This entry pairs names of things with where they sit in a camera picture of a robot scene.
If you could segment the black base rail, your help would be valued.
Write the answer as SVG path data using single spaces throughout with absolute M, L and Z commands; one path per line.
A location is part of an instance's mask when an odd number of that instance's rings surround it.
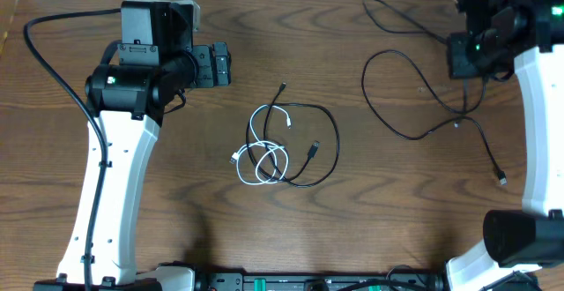
M 442 273 L 397 265 L 385 273 L 252 273 L 216 268 L 196 273 L 195 291 L 449 291 Z

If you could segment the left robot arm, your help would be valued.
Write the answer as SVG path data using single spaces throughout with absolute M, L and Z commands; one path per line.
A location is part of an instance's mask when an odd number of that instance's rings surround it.
M 145 171 L 173 100 L 190 88 L 227 86 L 227 45 L 195 45 L 200 8 L 192 0 L 126 0 L 122 37 L 105 49 L 77 104 L 89 148 L 77 218 L 52 280 L 37 290 L 204 290 L 190 265 L 139 272 L 136 225 Z

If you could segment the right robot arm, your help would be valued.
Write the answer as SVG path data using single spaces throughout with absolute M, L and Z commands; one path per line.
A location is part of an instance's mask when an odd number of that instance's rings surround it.
M 518 80 L 526 178 L 519 210 L 491 210 L 482 240 L 446 264 L 450 290 L 492 290 L 563 262 L 563 0 L 457 0 L 466 29 L 447 39 L 451 78 Z

